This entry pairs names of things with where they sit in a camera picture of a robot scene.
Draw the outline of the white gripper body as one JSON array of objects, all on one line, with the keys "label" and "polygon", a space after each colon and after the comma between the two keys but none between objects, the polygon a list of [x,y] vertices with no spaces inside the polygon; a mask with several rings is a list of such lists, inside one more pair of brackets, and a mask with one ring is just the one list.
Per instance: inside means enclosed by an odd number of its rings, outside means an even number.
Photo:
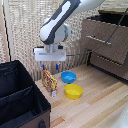
[{"label": "white gripper body", "polygon": [[34,49],[36,61],[65,61],[66,51],[62,45],[50,45],[49,50],[46,50],[44,46]]}]

